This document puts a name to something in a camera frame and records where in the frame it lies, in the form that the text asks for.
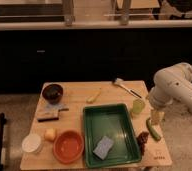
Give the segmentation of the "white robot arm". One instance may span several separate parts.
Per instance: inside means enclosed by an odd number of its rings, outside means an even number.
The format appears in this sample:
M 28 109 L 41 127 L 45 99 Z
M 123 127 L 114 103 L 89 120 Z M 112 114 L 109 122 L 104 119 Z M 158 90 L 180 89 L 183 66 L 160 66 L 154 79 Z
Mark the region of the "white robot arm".
M 150 105 L 160 110 L 173 100 L 185 104 L 192 112 L 192 65 L 181 62 L 158 70 L 153 77 L 154 87 L 148 94 Z

